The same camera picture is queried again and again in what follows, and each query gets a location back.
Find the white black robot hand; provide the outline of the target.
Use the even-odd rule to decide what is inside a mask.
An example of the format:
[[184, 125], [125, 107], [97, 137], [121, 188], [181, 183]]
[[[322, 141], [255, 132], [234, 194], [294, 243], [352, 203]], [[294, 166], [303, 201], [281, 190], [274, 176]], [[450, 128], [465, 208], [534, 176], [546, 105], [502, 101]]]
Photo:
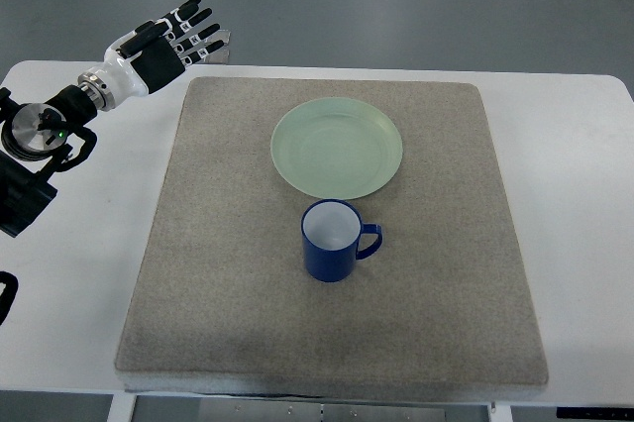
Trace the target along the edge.
[[198, 11], [200, 2], [187, 0], [163, 16], [175, 22], [174, 31], [186, 31], [173, 42], [175, 49], [185, 49], [178, 55], [168, 40], [161, 38], [167, 24], [148, 21], [112, 43], [101, 63], [79, 75], [77, 86], [96, 108], [116, 108], [129, 98], [148, 96], [172, 83], [185, 71], [185, 65], [196, 64], [224, 46], [223, 41], [206, 44], [220, 30], [219, 24], [192, 30], [212, 14], [210, 8]]

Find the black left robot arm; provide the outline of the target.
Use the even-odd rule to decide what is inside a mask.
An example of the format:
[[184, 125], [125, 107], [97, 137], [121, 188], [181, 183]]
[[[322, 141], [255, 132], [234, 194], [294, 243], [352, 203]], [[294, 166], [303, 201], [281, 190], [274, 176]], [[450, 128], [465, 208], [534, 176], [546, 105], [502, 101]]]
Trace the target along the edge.
[[1, 90], [1, 230], [17, 237], [57, 195], [50, 178], [86, 161], [88, 123], [132, 97], [151, 95], [220, 50], [209, 8], [188, 0], [113, 42], [103, 61], [45, 102], [19, 104]]

